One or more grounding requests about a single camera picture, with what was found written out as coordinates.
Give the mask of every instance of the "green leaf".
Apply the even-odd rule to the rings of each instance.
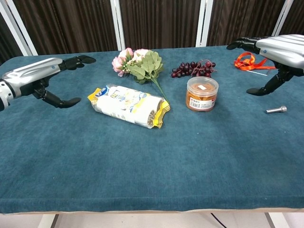
[[[137,79],[137,77],[136,77],[136,76],[134,76],[134,77],[133,77],[133,79],[134,79],[134,81],[135,81],[135,82],[137,82],[137,83],[139,83],[139,84],[144,84],[144,83],[146,82],[146,79],[145,79],[145,78],[144,78],[144,79],[139,80],[139,79]]]
[[[144,79],[144,76],[146,74],[145,70],[134,65],[134,66],[128,66],[128,69],[130,70],[131,74],[135,75],[138,80]]]
[[[153,58],[151,55],[146,54],[142,61],[142,68],[149,74],[154,70]]]
[[[149,71],[149,69],[148,69],[148,65],[147,65],[147,64],[145,64],[144,62],[142,62],[141,68],[142,68],[144,71],[146,71],[146,72],[148,72],[148,71]]]
[[[146,79],[144,78],[144,79],[142,79],[142,80],[139,80],[139,84],[144,84],[146,82]]]
[[[158,67],[158,69],[156,70],[158,73],[163,71],[163,63],[160,64],[160,66]]]
[[[156,63],[157,61],[159,61],[159,56],[158,56],[157,52],[155,52],[155,51],[151,52],[151,56],[153,58],[154,63]]]
[[[160,68],[161,62],[160,61],[156,61],[154,63],[154,70],[158,70],[158,68]]]
[[[126,57],[127,57],[128,60],[131,59],[131,55],[130,55],[130,53],[128,51],[127,51]]]

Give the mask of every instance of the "metal cylinder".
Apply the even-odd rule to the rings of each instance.
[[[279,108],[273,108],[273,109],[268,109],[266,110],[267,114],[270,113],[284,113],[287,111],[287,108],[285,106],[279,107]]]

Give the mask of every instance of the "grape cluster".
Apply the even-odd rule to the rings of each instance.
[[[183,77],[183,76],[205,76],[211,77],[211,73],[215,70],[215,63],[207,60],[205,64],[202,65],[202,61],[191,62],[191,63],[181,63],[179,68],[172,69],[171,77]]]

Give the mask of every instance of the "pink flower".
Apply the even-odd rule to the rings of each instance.
[[[113,70],[118,73],[118,76],[122,77],[125,73],[126,60],[123,57],[115,57],[112,61]]]
[[[127,61],[129,61],[130,59],[133,58],[133,51],[131,48],[126,48],[125,50],[122,50],[120,53],[119,53],[119,56],[118,57],[123,57],[125,58]]]
[[[136,51],[134,51],[134,57],[133,57],[133,61],[138,62],[141,61],[144,56],[147,54],[149,50],[147,49],[138,49]]]

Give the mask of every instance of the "yellow packaging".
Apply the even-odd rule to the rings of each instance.
[[[162,127],[170,110],[163,97],[117,85],[97,88],[88,96],[95,111],[147,128]]]

